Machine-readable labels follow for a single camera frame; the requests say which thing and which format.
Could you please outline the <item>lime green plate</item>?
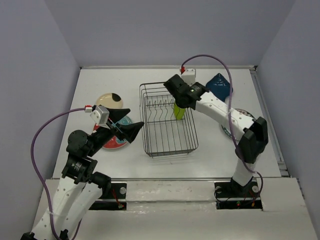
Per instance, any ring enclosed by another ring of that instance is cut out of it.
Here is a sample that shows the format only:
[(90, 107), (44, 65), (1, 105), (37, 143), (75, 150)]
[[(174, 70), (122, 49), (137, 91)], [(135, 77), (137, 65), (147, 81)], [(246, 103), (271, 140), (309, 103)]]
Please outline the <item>lime green plate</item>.
[(181, 108), (177, 105), (177, 103), (175, 102), (174, 105), (173, 105), (173, 114), (175, 116), (175, 118), (177, 120), (182, 120), (184, 115), (185, 115), (185, 111), (186, 109), (185, 108)]

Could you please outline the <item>red and teal plate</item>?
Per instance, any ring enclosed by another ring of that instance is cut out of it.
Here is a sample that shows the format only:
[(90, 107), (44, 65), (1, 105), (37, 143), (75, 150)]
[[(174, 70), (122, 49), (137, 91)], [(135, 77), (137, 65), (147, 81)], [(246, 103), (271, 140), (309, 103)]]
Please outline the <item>red and teal plate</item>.
[[(128, 116), (124, 116), (122, 119), (120, 119), (117, 122), (114, 122), (114, 121), (111, 122), (113, 127), (115, 127), (116, 124), (130, 125), (132, 123), (133, 123), (133, 121)], [(124, 147), (127, 143), (128, 143), (128, 141), (126, 139), (120, 140), (116, 136), (114, 136), (105, 145), (103, 145), (102, 148), (106, 149), (106, 150), (116, 150), (116, 149)]]

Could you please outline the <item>beige plate black spot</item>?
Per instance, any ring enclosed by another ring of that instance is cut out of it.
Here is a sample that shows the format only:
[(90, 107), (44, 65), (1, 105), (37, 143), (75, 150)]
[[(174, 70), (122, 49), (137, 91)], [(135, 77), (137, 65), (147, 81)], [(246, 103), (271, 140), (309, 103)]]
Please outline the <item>beige plate black spot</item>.
[(97, 106), (102, 105), (109, 109), (121, 109), (123, 107), (123, 99), (116, 93), (104, 93), (99, 96), (95, 102)]

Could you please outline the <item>dark blue leaf dish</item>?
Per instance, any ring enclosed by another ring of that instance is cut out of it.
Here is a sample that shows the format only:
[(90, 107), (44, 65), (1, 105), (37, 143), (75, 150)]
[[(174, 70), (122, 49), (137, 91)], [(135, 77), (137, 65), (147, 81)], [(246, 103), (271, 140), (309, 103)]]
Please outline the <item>dark blue leaf dish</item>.
[(231, 85), (221, 73), (216, 74), (211, 80), (209, 80), (205, 84), (205, 87), (222, 102), (225, 102), (231, 95)]

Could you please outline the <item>white plate green rim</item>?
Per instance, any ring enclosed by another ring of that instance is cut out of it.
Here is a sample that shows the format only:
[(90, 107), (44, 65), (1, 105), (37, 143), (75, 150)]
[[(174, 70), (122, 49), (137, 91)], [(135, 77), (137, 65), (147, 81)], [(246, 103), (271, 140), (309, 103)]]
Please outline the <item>white plate green rim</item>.
[[(237, 110), (240, 114), (244, 115), (244, 116), (247, 116), (247, 117), (250, 117), (252, 119), (256, 119), (250, 112), (244, 110), (244, 109), (241, 109), (241, 108), (235, 108), (235, 110)], [(224, 126), (221, 125), (221, 129), (222, 129), (222, 132), (230, 139), (232, 139), (232, 135), (231, 135), (231, 132)]]

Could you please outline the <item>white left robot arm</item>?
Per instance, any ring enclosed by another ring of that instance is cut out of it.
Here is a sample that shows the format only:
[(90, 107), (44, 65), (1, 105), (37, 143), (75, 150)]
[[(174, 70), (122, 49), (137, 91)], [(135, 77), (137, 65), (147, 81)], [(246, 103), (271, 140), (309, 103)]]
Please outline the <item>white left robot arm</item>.
[(32, 139), (31, 162), (43, 185), (48, 207), (36, 226), (21, 236), (23, 240), (74, 240), (90, 207), (112, 190), (111, 177), (95, 171), (98, 162), (92, 157), (113, 137), (132, 143), (144, 126), (143, 122), (119, 123), (131, 111), (129, 108), (86, 105), (69, 110), (70, 113), (79, 111), (89, 113), (98, 128), (90, 134), (80, 129), (74, 130), (68, 136), (68, 156), (53, 196), (35, 161), (35, 143), (45, 127), (41, 126)]

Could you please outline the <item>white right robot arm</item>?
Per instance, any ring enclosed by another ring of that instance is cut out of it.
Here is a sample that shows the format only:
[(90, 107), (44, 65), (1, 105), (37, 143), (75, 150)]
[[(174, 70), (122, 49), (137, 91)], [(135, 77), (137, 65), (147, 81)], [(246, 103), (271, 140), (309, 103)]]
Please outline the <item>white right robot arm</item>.
[(235, 196), (246, 193), (256, 174), (258, 157), (269, 142), (267, 121), (240, 113), (207, 86), (196, 81), (187, 83), (183, 75), (173, 75), (163, 87), (181, 110), (202, 113), (230, 131), (238, 160), (229, 187)]

